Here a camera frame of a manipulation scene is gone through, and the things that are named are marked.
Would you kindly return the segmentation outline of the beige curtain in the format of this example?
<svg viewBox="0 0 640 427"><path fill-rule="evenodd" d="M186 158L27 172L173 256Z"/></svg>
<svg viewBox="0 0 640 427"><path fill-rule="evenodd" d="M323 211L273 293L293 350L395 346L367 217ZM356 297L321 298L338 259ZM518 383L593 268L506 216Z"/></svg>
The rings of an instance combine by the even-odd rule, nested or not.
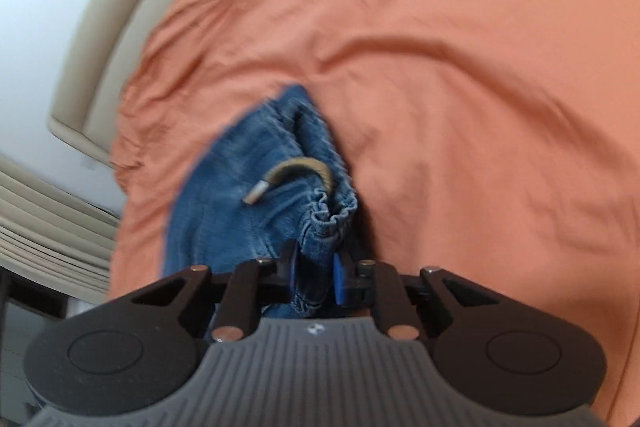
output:
<svg viewBox="0 0 640 427"><path fill-rule="evenodd" d="M99 305L110 287L119 219L1 158L1 266Z"/></svg>

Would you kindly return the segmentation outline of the beige bed headboard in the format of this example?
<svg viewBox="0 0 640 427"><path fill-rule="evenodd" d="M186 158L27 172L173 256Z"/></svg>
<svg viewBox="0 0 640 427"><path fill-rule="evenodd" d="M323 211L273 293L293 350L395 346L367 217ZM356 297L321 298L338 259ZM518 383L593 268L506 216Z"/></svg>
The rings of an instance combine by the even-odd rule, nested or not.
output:
<svg viewBox="0 0 640 427"><path fill-rule="evenodd" d="M110 161L120 91L172 0L88 0L65 53L48 129L101 164Z"/></svg>

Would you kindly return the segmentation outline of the blue denim pants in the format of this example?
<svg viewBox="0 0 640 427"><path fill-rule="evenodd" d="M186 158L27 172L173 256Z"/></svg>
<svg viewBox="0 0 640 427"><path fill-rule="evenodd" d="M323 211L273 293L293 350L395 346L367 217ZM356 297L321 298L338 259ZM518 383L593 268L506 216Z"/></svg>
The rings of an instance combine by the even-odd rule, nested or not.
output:
<svg viewBox="0 0 640 427"><path fill-rule="evenodd" d="M163 273L231 273L293 244L291 299L262 313L308 319L329 302L333 256L357 209L328 126L307 91L291 86L232 124L194 167L171 208Z"/></svg>

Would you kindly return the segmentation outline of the orange duvet cover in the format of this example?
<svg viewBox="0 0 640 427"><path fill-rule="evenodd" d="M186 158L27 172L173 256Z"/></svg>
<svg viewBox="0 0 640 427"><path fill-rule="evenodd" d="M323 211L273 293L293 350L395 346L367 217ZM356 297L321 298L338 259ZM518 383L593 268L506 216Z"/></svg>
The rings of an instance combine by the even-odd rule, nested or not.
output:
<svg viewBox="0 0 640 427"><path fill-rule="evenodd" d="M375 254L600 341L594 407L639 417L639 0L174 0L125 84L112 297L160 275L171 201L289 83L326 118Z"/></svg>

